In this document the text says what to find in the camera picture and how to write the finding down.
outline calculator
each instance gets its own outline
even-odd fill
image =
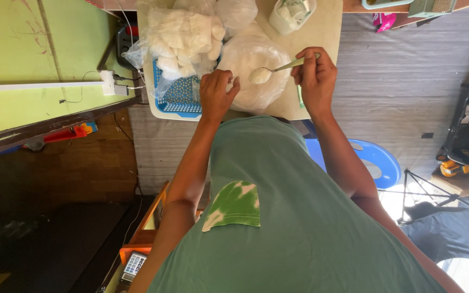
[[[128,262],[124,267],[124,271],[122,272],[121,279],[126,281],[133,281],[134,277],[140,270],[140,267],[146,262],[147,255],[144,253],[140,253],[137,251],[132,251]]]

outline hand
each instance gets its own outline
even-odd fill
[[[226,93],[228,83],[231,83],[233,73],[231,70],[215,70],[211,74],[202,76],[200,82],[200,104],[202,105],[202,119],[220,123],[240,91],[240,78],[236,77],[233,87]]]
[[[291,76],[294,77],[294,83],[301,86],[305,108],[313,118],[331,113],[332,93],[338,69],[322,47],[307,47],[296,55],[298,59],[301,57],[305,57],[305,62],[293,68]]]

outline spoon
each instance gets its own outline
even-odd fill
[[[314,53],[314,56],[316,56],[316,59],[317,59],[319,57],[319,54]],[[253,70],[253,72],[251,72],[251,74],[249,75],[249,81],[255,84],[264,83],[267,80],[269,80],[270,75],[272,73],[275,73],[277,71],[284,70],[287,68],[296,67],[298,65],[302,65],[304,62],[305,62],[305,57],[301,57],[300,59],[294,60],[293,62],[283,65],[282,67],[278,67],[277,69],[270,70],[267,67],[257,68]]]

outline green t-shirt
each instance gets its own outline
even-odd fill
[[[148,292],[445,292],[275,118],[220,125],[211,197]]]

